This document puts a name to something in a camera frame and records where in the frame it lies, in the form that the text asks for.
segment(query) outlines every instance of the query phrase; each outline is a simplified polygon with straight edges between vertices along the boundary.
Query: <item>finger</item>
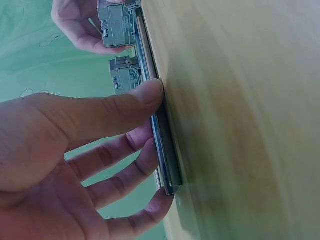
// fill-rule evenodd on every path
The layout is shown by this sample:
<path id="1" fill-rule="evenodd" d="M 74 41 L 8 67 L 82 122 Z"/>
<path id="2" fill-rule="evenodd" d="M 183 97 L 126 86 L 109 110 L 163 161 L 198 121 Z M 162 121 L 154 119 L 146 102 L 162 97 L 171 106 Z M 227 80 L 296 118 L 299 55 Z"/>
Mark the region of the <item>finger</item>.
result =
<path id="1" fill-rule="evenodd" d="M 97 30 L 96 26 L 94 26 L 89 19 L 85 19 L 81 22 L 81 25 L 85 29 L 86 33 L 94 37 L 95 39 L 98 39 L 99 41 L 102 41 L 102 35 L 101 33 Z"/>
<path id="2" fill-rule="evenodd" d="M 76 156 L 67 163 L 79 181 L 83 182 L 137 152 L 152 137 L 151 124 L 147 121 L 135 130 Z"/>
<path id="3" fill-rule="evenodd" d="M 24 101 L 37 109 L 72 143 L 132 131 L 146 122 L 158 109 L 163 99 L 162 92 L 161 81 L 153 79 L 130 93 L 119 96 L 68 98 L 34 94 L 25 97 Z"/>
<path id="4" fill-rule="evenodd" d="M 105 220 L 109 239 L 134 239 L 160 223 L 168 214 L 174 196 L 166 196 L 164 188 L 158 190 L 148 206 L 130 217 Z"/>
<path id="5" fill-rule="evenodd" d="M 71 152 L 75 149 L 81 148 L 85 145 L 92 144 L 100 139 L 89 139 L 89 140 L 80 140 L 69 143 L 68 147 L 65 150 L 65 153 Z"/>
<path id="6" fill-rule="evenodd" d="M 159 165 L 155 140 L 149 139 L 139 157 L 115 176 L 86 188 L 96 209 L 112 204 L 131 193 Z"/>
<path id="7" fill-rule="evenodd" d="M 125 47 L 105 47 L 102 37 L 100 39 L 89 35 L 86 32 L 86 29 L 78 21 L 64 20 L 61 22 L 57 21 L 56 24 L 79 50 L 98 55 L 105 55 L 118 54 L 126 49 Z"/>
<path id="8" fill-rule="evenodd" d="M 100 30 L 101 29 L 101 21 L 99 20 L 98 13 L 95 14 L 93 17 L 90 18 L 94 24 L 94 26 Z"/>

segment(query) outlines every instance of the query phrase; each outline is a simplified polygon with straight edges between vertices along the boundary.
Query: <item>knuckle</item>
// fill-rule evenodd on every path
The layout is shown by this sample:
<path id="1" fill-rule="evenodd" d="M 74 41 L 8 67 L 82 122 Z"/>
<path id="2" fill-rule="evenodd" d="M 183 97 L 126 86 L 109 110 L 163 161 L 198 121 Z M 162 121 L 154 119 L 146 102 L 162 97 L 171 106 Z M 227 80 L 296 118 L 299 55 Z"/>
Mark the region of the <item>knuckle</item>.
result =
<path id="1" fill-rule="evenodd" d="M 109 180 L 110 180 L 111 184 L 115 187 L 117 192 L 120 194 L 120 196 L 125 195 L 126 185 L 120 177 L 115 175 L 115 176 L 111 177 Z"/>
<path id="2" fill-rule="evenodd" d="M 105 145 L 101 145 L 96 149 L 96 154 L 98 155 L 99 160 L 102 165 L 107 168 L 113 164 L 113 157 L 109 149 Z"/>

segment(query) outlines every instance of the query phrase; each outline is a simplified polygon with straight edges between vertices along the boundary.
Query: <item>terminal block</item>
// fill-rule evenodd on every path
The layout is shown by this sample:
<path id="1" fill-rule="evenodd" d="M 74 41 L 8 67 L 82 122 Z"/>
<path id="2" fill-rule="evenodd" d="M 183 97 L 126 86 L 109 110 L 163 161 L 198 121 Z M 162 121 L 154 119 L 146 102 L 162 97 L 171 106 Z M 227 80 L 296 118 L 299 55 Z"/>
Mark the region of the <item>terminal block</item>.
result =
<path id="1" fill-rule="evenodd" d="M 126 94 L 141 84 L 141 68 L 137 56 L 123 56 L 111 60 L 110 72 L 116 95 Z"/>
<path id="2" fill-rule="evenodd" d="M 127 0 L 123 3 L 98 0 L 98 16 L 106 48 L 136 44 L 136 9 L 140 7 L 141 0 Z"/>

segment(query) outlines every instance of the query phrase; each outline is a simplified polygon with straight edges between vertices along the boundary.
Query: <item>wooden surface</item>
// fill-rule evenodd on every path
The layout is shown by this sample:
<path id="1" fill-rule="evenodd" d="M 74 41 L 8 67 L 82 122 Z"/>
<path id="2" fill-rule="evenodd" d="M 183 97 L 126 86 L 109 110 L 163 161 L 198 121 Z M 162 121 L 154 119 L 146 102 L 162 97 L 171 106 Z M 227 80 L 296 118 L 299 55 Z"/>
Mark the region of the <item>wooden surface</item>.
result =
<path id="1" fill-rule="evenodd" d="M 168 239 L 320 239 L 320 3 L 143 11 L 186 183 Z"/>

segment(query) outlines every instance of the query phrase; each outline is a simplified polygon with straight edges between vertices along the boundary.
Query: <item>skin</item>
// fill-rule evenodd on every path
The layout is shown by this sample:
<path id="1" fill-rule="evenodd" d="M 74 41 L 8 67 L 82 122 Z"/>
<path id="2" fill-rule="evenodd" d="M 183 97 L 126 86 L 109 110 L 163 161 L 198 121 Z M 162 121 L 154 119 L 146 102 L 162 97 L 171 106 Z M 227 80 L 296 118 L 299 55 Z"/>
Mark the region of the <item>skin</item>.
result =
<path id="1" fill-rule="evenodd" d="M 123 3 L 125 0 L 108 2 Z M 104 47 L 97 7 L 98 0 L 53 0 L 52 19 L 73 45 L 82 51 L 105 55 L 118 54 L 128 49 Z"/>
<path id="2" fill-rule="evenodd" d="M 104 220 L 97 209 L 125 197 L 158 166 L 148 119 L 162 92 L 151 79 L 121 96 L 39 93 L 0 103 L 0 239 L 128 240 L 159 223 L 173 202 L 164 189 L 129 217 Z M 110 136 L 117 137 L 65 161 L 68 151 Z M 112 178 L 81 185 L 140 149 Z"/>

